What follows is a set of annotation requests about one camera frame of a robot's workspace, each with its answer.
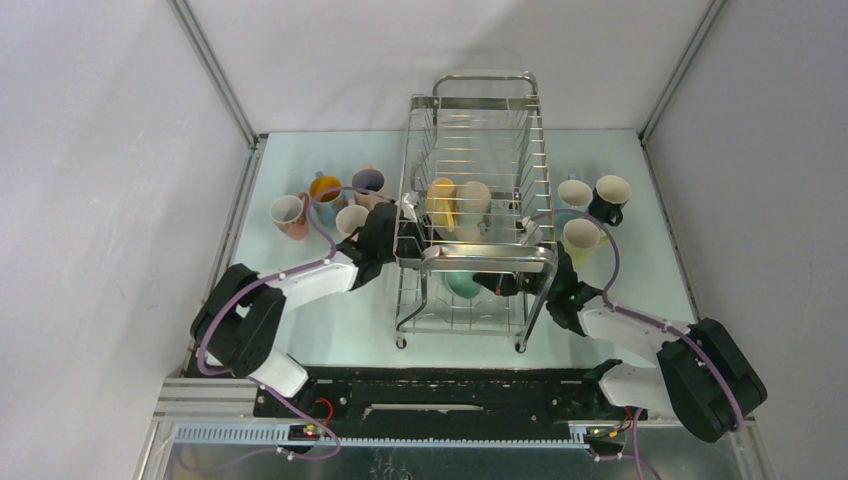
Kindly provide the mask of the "pink faceted mug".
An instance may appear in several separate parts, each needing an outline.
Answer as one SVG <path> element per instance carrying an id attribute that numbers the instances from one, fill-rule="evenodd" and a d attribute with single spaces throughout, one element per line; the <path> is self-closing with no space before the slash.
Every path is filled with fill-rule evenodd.
<path id="1" fill-rule="evenodd" d="M 351 204 L 345 206 L 336 215 L 336 230 L 343 238 L 353 235 L 357 228 L 365 225 L 369 213 L 369 209 L 362 205 Z"/>

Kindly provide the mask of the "green mug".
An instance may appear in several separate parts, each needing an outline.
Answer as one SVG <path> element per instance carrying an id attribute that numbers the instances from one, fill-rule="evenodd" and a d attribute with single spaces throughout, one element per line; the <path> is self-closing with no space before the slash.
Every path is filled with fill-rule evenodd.
<path id="1" fill-rule="evenodd" d="M 482 286 L 474 280 L 473 272 L 445 271 L 443 280 L 447 290 L 461 299 L 475 299 L 482 291 Z"/>

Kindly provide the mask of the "iridescent pale pink mug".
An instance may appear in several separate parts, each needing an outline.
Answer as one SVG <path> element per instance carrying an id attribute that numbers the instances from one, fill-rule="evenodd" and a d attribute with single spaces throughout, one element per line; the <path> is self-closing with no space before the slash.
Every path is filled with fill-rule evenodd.
<path id="1" fill-rule="evenodd" d="M 351 179 L 354 188 L 355 202 L 373 210 L 379 203 L 389 199 L 388 183 L 385 175 L 372 165 L 366 165 L 356 172 Z"/>

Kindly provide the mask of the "blue butterfly mug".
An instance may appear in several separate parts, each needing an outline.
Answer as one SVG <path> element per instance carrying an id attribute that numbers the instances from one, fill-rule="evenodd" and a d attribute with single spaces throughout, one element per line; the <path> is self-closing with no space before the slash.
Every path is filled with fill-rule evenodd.
<path id="1" fill-rule="evenodd" d="M 314 216 L 327 227 L 335 226 L 337 215 L 347 206 L 345 192 L 341 187 L 339 178 L 323 172 L 316 172 L 309 186 Z"/>

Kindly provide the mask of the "cream seahorse pattern mug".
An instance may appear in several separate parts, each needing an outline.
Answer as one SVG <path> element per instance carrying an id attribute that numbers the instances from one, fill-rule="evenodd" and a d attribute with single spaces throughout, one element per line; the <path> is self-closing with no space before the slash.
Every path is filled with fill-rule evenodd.
<path id="1" fill-rule="evenodd" d="M 489 232 L 491 199 L 489 187 L 482 182 L 469 181 L 457 187 L 456 236 L 460 241 L 478 242 Z"/>

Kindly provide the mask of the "salmon dotted mug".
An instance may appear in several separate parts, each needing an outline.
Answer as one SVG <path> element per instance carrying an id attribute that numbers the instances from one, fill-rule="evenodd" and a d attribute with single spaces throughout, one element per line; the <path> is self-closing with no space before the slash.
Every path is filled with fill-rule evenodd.
<path id="1" fill-rule="evenodd" d="M 278 230 L 292 240 L 301 241 L 309 233 L 308 205 L 309 195 L 306 192 L 285 195 L 272 202 L 269 214 Z"/>

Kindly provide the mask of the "pale yellow faceted mug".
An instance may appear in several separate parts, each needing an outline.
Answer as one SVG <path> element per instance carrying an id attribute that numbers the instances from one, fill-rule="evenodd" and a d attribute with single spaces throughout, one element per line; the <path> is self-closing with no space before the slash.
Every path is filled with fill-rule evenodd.
<path id="1" fill-rule="evenodd" d="M 564 225 L 561 240 L 573 267 L 577 269 L 596 249 L 609 241 L 609 236 L 592 221 L 574 218 Z"/>

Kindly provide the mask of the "light blue faceted mug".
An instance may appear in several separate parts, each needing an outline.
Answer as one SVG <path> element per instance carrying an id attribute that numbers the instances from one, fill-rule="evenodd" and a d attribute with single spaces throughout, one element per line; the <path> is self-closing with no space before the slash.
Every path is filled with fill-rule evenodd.
<path id="1" fill-rule="evenodd" d="M 580 180 L 576 174 L 569 174 L 568 178 L 559 184 L 557 196 L 553 198 L 556 227 L 562 229 L 568 221 L 574 218 L 574 215 L 565 212 L 565 209 L 585 211 L 592 199 L 592 188 Z"/>

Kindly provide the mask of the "black mug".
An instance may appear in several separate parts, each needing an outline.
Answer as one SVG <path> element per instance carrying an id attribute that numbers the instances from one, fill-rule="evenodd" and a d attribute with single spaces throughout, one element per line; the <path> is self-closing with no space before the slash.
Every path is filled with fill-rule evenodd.
<path id="1" fill-rule="evenodd" d="M 631 185 L 627 180 L 617 175 L 604 175 L 595 184 L 587 212 L 595 219 L 616 227 L 623 221 L 623 208 L 631 195 Z"/>

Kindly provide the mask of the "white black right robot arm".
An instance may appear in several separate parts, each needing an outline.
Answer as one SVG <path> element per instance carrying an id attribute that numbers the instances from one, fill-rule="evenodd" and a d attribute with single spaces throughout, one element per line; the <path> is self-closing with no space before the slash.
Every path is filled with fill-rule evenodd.
<path id="1" fill-rule="evenodd" d="M 612 359 L 591 370 L 581 402 L 593 417 L 641 407 L 668 413 L 699 440 L 714 443 L 742 428 L 768 398 L 764 382 L 721 322 L 662 321 L 615 303 L 579 279 L 563 249 L 544 305 L 560 328 L 611 342 L 648 363 L 638 367 Z"/>

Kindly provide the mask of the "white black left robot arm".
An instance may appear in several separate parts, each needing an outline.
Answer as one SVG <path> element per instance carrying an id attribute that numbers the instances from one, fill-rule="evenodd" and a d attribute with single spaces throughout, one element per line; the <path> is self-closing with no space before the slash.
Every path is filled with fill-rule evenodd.
<path id="1" fill-rule="evenodd" d="M 324 256 L 287 270 L 261 273 L 242 263 L 228 267 L 190 327 L 197 365 L 206 376 L 229 374 L 275 390 L 278 404 L 304 416 L 316 403 L 310 375 L 276 337 L 282 319 L 329 295 L 353 291 L 377 278 L 384 265 L 420 259 L 437 239 L 428 214 L 410 204 L 382 202 L 363 226 Z"/>

